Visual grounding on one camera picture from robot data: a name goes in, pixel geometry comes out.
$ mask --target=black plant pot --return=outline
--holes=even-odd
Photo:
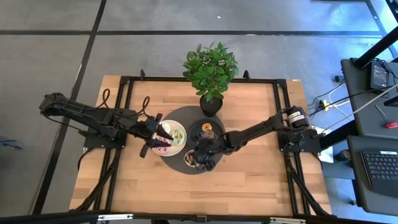
[[[205,96],[200,98],[200,108],[203,114],[207,117],[212,117],[217,114],[223,105],[223,100],[213,97],[210,102],[207,102]]]

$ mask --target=table leg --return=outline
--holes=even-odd
[[[323,136],[319,139],[321,149],[327,149],[328,147],[345,140],[347,136],[357,136],[358,130],[356,129],[355,120],[344,124],[340,128],[332,131],[331,133]]]

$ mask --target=potted plant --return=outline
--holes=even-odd
[[[203,114],[209,117],[214,116],[223,105],[223,92],[228,89],[235,75],[238,74],[238,66],[233,52],[228,53],[227,47],[221,42],[217,47],[204,47],[198,45],[196,52],[189,51],[183,72],[184,77],[192,82],[200,98],[200,108]]]

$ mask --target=keyboard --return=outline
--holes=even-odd
[[[361,155],[371,190],[398,197],[398,151],[365,150]]]

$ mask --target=gray floor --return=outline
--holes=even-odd
[[[396,22],[382,0],[372,1],[387,30]],[[100,0],[3,0],[0,29],[90,30]],[[377,30],[363,2],[286,1],[108,1],[100,30]],[[46,93],[69,95],[88,36],[0,35],[0,135],[26,148],[0,150],[0,216],[29,212],[58,125],[39,115]],[[336,86],[340,60],[358,57],[379,39],[369,37],[152,35],[97,36],[78,100],[94,104],[103,75],[180,76],[186,52],[222,41],[236,54],[241,72],[255,78],[295,78],[307,102]],[[390,60],[389,51],[380,58]],[[347,95],[340,88],[332,95]],[[349,105],[342,106],[350,113]],[[318,113],[313,123],[330,125],[343,115]],[[64,212],[73,192],[83,138],[69,129],[44,212]],[[354,199],[350,181],[326,178],[332,211],[342,218],[397,223],[398,218],[366,213],[346,203]]]

